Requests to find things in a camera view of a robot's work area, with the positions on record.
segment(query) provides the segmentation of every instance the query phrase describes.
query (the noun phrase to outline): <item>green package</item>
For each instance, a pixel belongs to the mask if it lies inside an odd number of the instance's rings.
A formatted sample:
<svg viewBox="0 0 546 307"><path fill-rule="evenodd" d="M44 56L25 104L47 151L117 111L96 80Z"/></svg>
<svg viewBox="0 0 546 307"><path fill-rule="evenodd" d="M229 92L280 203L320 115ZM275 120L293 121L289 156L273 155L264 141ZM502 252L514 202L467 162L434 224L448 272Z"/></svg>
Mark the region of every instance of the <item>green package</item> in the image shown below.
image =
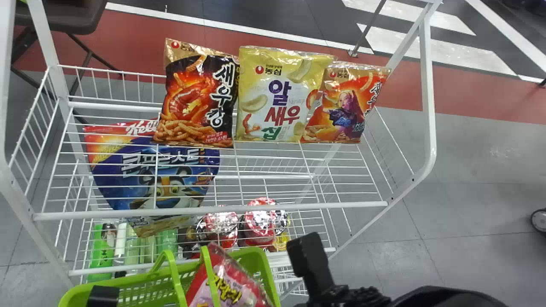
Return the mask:
<svg viewBox="0 0 546 307"><path fill-rule="evenodd" d="M89 264L90 269L111 267L114 263L114 247L108 245L106 240L108 231L110 231L106 225L108 224L95 225L93 228L93 247L91 252L91 263ZM89 274L87 276L87 282L111 278L112 273Z"/></svg>
<svg viewBox="0 0 546 307"><path fill-rule="evenodd" d="M156 235L157 255L164 250L170 250L176 258L178 254L177 230L169 229Z"/></svg>
<svg viewBox="0 0 546 307"><path fill-rule="evenodd" d="M127 225L127 240L125 241L125 265L138 264L140 258L140 239L135 234L133 227Z"/></svg>
<svg viewBox="0 0 546 307"><path fill-rule="evenodd" d="M152 263L156 260L156 237L151 235L140 238L140 263Z"/></svg>

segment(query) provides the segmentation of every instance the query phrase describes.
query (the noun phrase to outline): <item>green basket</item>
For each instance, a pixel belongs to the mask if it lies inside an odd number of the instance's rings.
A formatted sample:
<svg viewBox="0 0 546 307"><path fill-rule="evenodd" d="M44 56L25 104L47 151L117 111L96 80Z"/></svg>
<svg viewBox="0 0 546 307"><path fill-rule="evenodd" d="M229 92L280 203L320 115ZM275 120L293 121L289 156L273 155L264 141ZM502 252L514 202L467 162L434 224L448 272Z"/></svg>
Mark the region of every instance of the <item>green basket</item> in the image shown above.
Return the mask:
<svg viewBox="0 0 546 307"><path fill-rule="evenodd" d="M245 270L251 274L260 275L265 292L275 307L281 307L273 275L265 252L258 247L246 247L242 250L229 253ZM169 265L161 268L164 261ZM89 299L91 288L94 285L120 288L118 307L140 306L157 307L165 304L177 304L187 307L184 290L191 284L195 272L202 263L205 263L207 278L211 288L212 301L215 307L220 307L218 289L214 283L214 272L210 261L209 250L201 247L199 261L177 265L173 253L163 251L152 269L146 274L126 276L110 280L92 282L75 286L70 289L59 302L59 307L84 307Z"/></svg>

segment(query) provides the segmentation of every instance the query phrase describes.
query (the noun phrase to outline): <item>white floor marking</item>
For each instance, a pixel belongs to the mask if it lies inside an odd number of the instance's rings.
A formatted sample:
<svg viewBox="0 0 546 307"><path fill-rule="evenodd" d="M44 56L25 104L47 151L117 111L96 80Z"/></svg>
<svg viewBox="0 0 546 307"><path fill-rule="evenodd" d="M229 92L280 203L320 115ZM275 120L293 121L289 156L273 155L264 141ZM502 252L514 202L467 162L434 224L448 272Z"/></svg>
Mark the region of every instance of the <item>white floor marking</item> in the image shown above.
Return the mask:
<svg viewBox="0 0 546 307"><path fill-rule="evenodd" d="M373 13L380 0L343 0L346 7ZM387 0L379 14L415 22L423 9L413 5ZM430 18L430 25L437 28L476 35L457 16L436 11Z"/></svg>
<svg viewBox="0 0 546 307"><path fill-rule="evenodd" d="M542 82L542 80L544 80L544 78L541 79L541 78L529 77L524 75L518 75L518 77L523 81L529 81L534 83L540 83Z"/></svg>
<svg viewBox="0 0 546 307"><path fill-rule="evenodd" d="M256 34L260 36L292 40L294 42L300 42L300 43L306 43L306 44L313 44L313 45L326 46L326 47L345 49L345 50L354 48L354 45L330 42L324 39L316 39L316 38L303 37L303 36L292 35L292 34L285 34L285 33L275 32L270 30L239 26L239 25L234 25L232 23L219 22L219 21L207 20L202 18L172 14L172 13L165 13L162 11L131 7L130 5L124 5L124 4L108 2L106 4L106 8L109 10L121 11L124 13L131 13L131 14L167 19L167 20L174 20L174 21L182 21L187 23L193 23L195 25L200 25L200 26L214 27L219 29L228 29L232 31ZM366 47L360 47L359 52L373 54L373 51L370 48L366 48Z"/></svg>
<svg viewBox="0 0 546 307"><path fill-rule="evenodd" d="M523 35L516 31L504 19L500 18L492 9L480 0L466 0L468 4L475 8L485 19L487 19L499 32L508 38L516 47L529 57L537 66L545 71L546 76L546 55L542 53L535 45L528 41Z"/></svg>
<svg viewBox="0 0 546 307"><path fill-rule="evenodd" d="M366 25L360 23L358 26L360 29L366 27ZM366 39L374 51L392 54L405 36L405 33L371 27ZM431 45L432 60L435 62L515 75L515 73L491 50L443 42L436 39L432 40ZM419 38L417 38L409 48L406 56L420 58L419 53Z"/></svg>
<svg viewBox="0 0 546 307"><path fill-rule="evenodd" d="M117 3L112 3L112 2L107 2L106 3L106 9L107 10L113 10L113 11L121 11L121 12L124 12L124 13L131 13L131 14L161 18L161 19L182 21L182 22L187 22L187 23L193 23L195 25L200 25L200 26L204 25L204 22L203 22L202 18L178 15L178 14L173 14L173 13L165 13L163 11L148 10L148 9L137 8L137 7L132 7L130 5L117 4Z"/></svg>

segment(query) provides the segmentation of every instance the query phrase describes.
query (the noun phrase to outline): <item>cart handle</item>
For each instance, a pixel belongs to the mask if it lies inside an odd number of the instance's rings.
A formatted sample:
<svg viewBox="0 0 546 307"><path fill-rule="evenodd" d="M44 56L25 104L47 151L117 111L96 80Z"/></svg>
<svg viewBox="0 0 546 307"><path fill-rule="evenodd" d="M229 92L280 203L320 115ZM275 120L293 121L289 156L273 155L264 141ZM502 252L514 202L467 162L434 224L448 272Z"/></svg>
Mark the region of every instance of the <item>cart handle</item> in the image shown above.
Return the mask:
<svg viewBox="0 0 546 307"><path fill-rule="evenodd" d="M220 307L220 299L218 298L218 288L214 282L214 271L212 270L212 262L210 261L209 249L206 246L201 246L201 263L205 263L206 276L209 281L210 294L214 307Z"/></svg>
<svg viewBox="0 0 546 307"><path fill-rule="evenodd" d="M180 283L178 268L176 267L176 261L175 261L173 252L169 250L164 250L161 252L161 254L159 254L159 257L157 258L152 269L150 270L150 272L148 272L148 279L156 279L158 275L157 271L161 268L161 265L165 261L169 262L169 269L171 271L171 278L173 280L174 291L176 293L176 296L178 297L179 305L180 307L188 307L188 303L186 302L186 296L184 295L184 290L182 289L182 284Z"/></svg>

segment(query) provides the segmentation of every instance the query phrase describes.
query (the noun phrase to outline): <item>chip bag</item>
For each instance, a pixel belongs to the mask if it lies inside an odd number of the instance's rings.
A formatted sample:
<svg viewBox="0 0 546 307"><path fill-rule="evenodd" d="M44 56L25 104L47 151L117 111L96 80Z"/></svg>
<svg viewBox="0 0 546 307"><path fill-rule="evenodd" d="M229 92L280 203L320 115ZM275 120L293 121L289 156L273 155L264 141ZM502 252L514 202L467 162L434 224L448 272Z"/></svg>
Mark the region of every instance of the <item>chip bag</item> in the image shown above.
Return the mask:
<svg viewBox="0 0 546 307"><path fill-rule="evenodd" d="M386 67L334 61L324 71L322 103L314 110L300 141L359 143L364 117L375 105L390 71Z"/></svg>
<svg viewBox="0 0 546 307"><path fill-rule="evenodd" d="M262 285L249 276L236 260L214 242L209 243L207 248L221 307L273 306ZM208 283L205 264L202 264L186 292L189 307L214 306Z"/></svg>
<svg viewBox="0 0 546 307"><path fill-rule="evenodd" d="M236 56L165 39L167 94L153 140L160 144L233 147Z"/></svg>
<svg viewBox="0 0 546 307"><path fill-rule="evenodd" d="M335 57L242 46L237 140L298 142L324 69Z"/></svg>
<svg viewBox="0 0 546 307"><path fill-rule="evenodd" d="M95 184L114 210L198 207L218 173L218 150L158 147L151 143L156 126L157 120L140 120L84 128ZM136 216L127 221L146 238L194 225L197 217Z"/></svg>

